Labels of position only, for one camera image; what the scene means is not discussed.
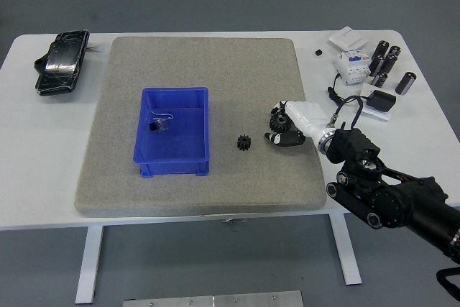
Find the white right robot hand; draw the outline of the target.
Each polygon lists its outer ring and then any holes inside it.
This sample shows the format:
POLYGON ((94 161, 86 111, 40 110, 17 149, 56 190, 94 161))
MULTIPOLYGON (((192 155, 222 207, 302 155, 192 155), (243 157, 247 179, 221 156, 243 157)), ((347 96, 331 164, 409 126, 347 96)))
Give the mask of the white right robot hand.
POLYGON ((271 110, 271 132, 265 133, 264 137, 279 147, 302 145, 309 138, 325 155, 335 132, 327 123, 327 115, 317 103, 280 101, 271 110))

